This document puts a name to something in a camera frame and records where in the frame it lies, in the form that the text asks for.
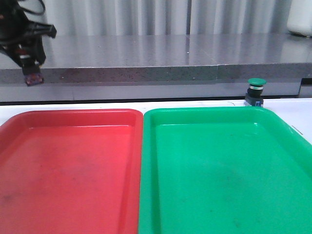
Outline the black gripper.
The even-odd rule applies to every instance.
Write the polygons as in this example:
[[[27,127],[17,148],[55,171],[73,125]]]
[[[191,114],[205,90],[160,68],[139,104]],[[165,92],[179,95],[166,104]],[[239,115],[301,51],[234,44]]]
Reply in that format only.
[[[42,36],[55,38],[57,35],[54,25],[31,21],[26,16],[27,13],[36,16],[43,15],[46,10],[45,4],[42,0],[39,3],[42,10],[36,12],[22,7],[18,0],[0,2],[0,52],[8,56],[20,68],[22,68],[19,52],[21,46],[12,44],[35,39],[34,58],[36,64],[41,66],[46,60]]]

